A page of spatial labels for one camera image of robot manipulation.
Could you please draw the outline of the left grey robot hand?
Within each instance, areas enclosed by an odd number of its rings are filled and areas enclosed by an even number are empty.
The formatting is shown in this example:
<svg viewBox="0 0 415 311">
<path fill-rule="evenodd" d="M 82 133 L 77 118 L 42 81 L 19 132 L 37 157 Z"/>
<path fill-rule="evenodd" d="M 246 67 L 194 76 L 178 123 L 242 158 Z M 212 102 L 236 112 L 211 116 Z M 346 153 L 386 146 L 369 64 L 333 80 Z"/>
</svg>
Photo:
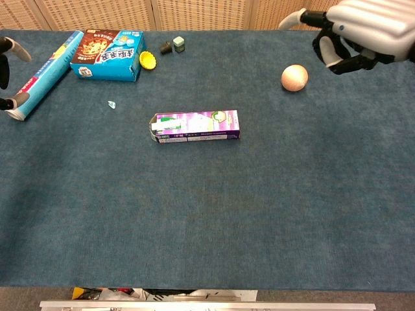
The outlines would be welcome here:
<svg viewBox="0 0 415 311">
<path fill-rule="evenodd" d="M 31 62 L 31 55 L 15 40 L 9 37 L 1 37 L 1 89 L 8 87 L 10 78 L 10 69 L 6 52 L 14 53 L 20 60 Z M 1 98 L 1 110 L 16 109 L 18 106 L 15 99 Z"/>
</svg>

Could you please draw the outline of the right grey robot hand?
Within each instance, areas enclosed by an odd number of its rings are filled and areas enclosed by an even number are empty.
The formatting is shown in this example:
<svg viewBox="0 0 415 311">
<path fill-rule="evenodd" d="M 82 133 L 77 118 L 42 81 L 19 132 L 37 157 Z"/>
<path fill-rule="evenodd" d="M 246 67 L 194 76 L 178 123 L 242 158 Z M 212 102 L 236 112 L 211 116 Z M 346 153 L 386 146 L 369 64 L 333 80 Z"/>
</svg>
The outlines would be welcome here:
<svg viewBox="0 0 415 311">
<path fill-rule="evenodd" d="M 414 61 L 413 1 L 340 1 L 326 11 L 302 8 L 278 28 L 300 24 L 320 29 L 313 49 L 336 75 L 371 70 L 377 63 Z"/>
</svg>

